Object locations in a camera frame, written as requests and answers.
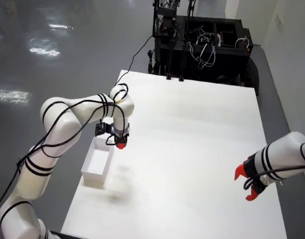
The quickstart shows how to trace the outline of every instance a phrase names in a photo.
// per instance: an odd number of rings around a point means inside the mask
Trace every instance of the white tray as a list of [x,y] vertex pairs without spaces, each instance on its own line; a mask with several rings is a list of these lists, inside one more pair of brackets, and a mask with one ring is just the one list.
[[114,149],[113,146],[108,146],[105,142],[105,139],[93,138],[82,167],[85,181],[96,181],[104,184]]

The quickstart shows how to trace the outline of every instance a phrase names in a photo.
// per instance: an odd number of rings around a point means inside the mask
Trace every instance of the white wall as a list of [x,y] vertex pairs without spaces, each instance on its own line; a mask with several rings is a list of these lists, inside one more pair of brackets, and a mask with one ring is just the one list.
[[263,48],[289,127],[305,134],[305,0],[278,1]]
[[235,18],[250,29],[254,44],[263,45],[276,4],[277,0],[239,0]]
[[226,0],[225,17],[229,19],[236,18],[236,12],[240,0]]
[[[196,0],[193,16],[197,15],[198,5],[199,5],[199,0]],[[180,7],[177,8],[177,15],[180,15],[180,16],[188,15],[188,6],[189,6],[189,0],[181,0]]]

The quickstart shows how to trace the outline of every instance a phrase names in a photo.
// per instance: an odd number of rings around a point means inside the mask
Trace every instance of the gray floor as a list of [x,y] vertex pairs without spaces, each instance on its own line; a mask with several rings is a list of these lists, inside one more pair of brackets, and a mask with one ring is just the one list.
[[[211,12],[223,17],[222,4],[213,3],[200,0],[198,15],[206,14],[200,8],[212,6]],[[45,133],[39,118],[42,103],[52,96],[108,93],[151,35],[152,16],[152,0],[0,1],[0,195],[18,158]],[[146,53],[152,48],[151,40],[132,70],[147,72]],[[255,47],[252,58],[259,69],[258,102],[270,143],[289,128],[262,48]],[[58,161],[44,195],[33,202],[52,230],[62,227],[93,132],[93,125],[83,131]],[[304,177],[286,180],[278,192],[288,238],[304,239]]]

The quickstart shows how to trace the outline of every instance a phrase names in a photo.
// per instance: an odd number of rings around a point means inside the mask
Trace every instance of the tabletop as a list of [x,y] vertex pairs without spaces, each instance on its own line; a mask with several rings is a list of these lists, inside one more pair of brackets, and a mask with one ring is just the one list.
[[86,239],[284,239],[276,185],[248,202],[236,167],[266,145],[254,89],[137,72],[127,147],[81,178],[61,233]]

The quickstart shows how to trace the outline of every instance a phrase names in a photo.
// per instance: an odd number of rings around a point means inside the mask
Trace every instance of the robotic arm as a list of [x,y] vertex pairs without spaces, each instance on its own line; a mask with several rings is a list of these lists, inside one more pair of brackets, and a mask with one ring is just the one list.
[[305,136],[291,132],[249,156],[235,171],[235,180],[248,178],[244,189],[251,188],[246,200],[252,201],[276,181],[305,171]]
[[0,209],[5,239],[58,239],[37,218],[30,200],[44,193],[57,159],[78,141],[86,124],[112,117],[109,133],[114,137],[113,145],[120,149],[126,146],[128,118],[134,109],[127,93],[128,86],[119,84],[109,96],[99,94],[75,100],[50,98],[43,104],[40,116],[47,134],[31,148],[14,191]]

